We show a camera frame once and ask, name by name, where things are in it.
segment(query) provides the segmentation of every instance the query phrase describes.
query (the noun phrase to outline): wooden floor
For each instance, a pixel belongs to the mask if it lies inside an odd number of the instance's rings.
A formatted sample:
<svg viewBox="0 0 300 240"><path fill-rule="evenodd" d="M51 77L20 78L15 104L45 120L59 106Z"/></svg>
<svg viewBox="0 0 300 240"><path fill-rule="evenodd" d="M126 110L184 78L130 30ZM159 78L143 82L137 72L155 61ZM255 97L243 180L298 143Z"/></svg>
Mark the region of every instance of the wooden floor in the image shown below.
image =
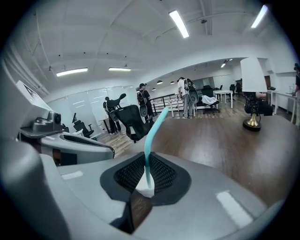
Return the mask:
<svg viewBox="0 0 300 240"><path fill-rule="evenodd" d="M227 101L227 104L224 102L220 103L218 105L220 109L220 113L216 112L215 115L213 115L211 112L207 112L203 114L202 110L196 111L196 117L195 118L234 118L234 117L247 117L249 114L245 113L244 107L245 107L245 99L242 96L235 96L234 99L236 101L233 102L233 109L231 109L230 102ZM277 114L279 116L284 117L285 119L291 120L292 115L287 114L285 111L278 109ZM174 112L174 118L180 119L183 117L183 111L180 112ZM166 119L172 118L171 112L168 113ZM115 150L115 156L119 156L122 154L125 150L127 150L134 142L127 137L126 135L126 129L124 125L121 124L122 133L118 133L116 135L110 136L107 132L100 135L97 140L103 144L109 145L114 148Z"/></svg>

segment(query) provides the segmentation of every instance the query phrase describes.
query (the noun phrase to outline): ceiling light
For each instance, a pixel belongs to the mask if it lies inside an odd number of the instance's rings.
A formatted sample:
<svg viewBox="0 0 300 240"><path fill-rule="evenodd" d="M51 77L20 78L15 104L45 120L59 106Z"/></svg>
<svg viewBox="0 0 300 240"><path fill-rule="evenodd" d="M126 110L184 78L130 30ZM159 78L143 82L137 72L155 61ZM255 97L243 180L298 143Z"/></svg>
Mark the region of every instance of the ceiling light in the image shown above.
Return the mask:
<svg viewBox="0 0 300 240"><path fill-rule="evenodd" d="M63 75L68 75L68 74L72 74L72 73L81 73L81 72L87 72L88 68L80 68L80 69L74 69L74 70L69 70L69 71L65 71L65 72L60 72L57 73L56 75L58 77L63 76Z"/></svg>
<svg viewBox="0 0 300 240"><path fill-rule="evenodd" d="M181 32L183 38L187 38L188 37L188 31L187 31L186 26L184 25L181 17L179 16L179 13L176 10L174 10L174 11L170 12L169 15L173 19L175 24L177 25L177 27L178 27L179 31Z"/></svg>
<svg viewBox="0 0 300 240"><path fill-rule="evenodd" d="M268 11L268 7L266 5L263 5L262 9L260 10L259 14L257 15L254 23L252 24L251 28L256 28L257 25L260 23L260 21L263 19L265 14Z"/></svg>
<svg viewBox="0 0 300 240"><path fill-rule="evenodd" d="M108 71L124 71L124 72L129 72L131 71L130 68L119 68L119 67L110 67Z"/></svg>
<svg viewBox="0 0 300 240"><path fill-rule="evenodd" d="M84 101L80 101L80 102L77 102L77 103L82 103L82 102L84 102ZM77 103L73 103L73 105L74 105L74 104L77 104Z"/></svg>

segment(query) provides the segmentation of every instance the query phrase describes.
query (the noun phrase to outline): teal tube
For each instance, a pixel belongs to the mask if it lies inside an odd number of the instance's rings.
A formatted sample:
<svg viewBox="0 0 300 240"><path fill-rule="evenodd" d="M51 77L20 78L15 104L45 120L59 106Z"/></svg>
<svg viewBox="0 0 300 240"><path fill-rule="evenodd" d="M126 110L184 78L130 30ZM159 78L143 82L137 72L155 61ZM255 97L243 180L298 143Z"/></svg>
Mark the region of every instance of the teal tube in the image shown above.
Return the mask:
<svg viewBox="0 0 300 240"><path fill-rule="evenodd" d="M146 137L146 141L145 141L145 171L146 171L146 180L147 180L148 188L151 188L149 155L151 152L152 140L155 136L155 133L158 131L160 125L163 123L168 112L169 112L169 108L165 107L163 109L163 111L161 112L160 116L155 121L154 125L152 126L151 130L149 131L149 133Z"/></svg>

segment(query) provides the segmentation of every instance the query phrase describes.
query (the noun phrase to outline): glass wall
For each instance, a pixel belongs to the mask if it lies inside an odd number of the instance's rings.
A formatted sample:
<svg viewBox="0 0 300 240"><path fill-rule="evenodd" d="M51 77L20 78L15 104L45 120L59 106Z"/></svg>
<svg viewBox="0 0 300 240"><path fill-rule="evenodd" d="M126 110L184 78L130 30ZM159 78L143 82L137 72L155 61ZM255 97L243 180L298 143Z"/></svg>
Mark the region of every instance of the glass wall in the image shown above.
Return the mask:
<svg viewBox="0 0 300 240"><path fill-rule="evenodd" d="M126 93L126 97L121 100L121 107L137 104L135 89L132 86L127 86L80 92L54 100L48 105L61 114L61 123L69 128L70 133L76 132L72 123L73 115L76 113L77 120L84 122L88 130L90 130L88 125L91 124L91 129L94 130L93 137L106 131L103 123L103 120L108 119L107 113L103 108L105 97L117 99L122 93Z"/></svg>

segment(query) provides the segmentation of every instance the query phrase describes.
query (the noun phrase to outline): white shirt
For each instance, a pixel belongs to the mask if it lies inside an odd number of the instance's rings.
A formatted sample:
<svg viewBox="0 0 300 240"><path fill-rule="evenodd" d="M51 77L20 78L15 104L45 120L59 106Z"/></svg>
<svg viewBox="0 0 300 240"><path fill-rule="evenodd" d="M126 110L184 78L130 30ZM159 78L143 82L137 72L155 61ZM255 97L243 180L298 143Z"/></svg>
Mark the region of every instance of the white shirt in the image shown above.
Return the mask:
<svg viewBox="0 0 300 240"><path fill-rule="evenodd" d="M186 90L184 89L184 80L183 80L183 79L180 79L180 80L178 81L177 87L180 88L180 91L182 92L182 95L183 95L183 96L186 95L186 94L188 94L188 91L186 91Z"/></svg>

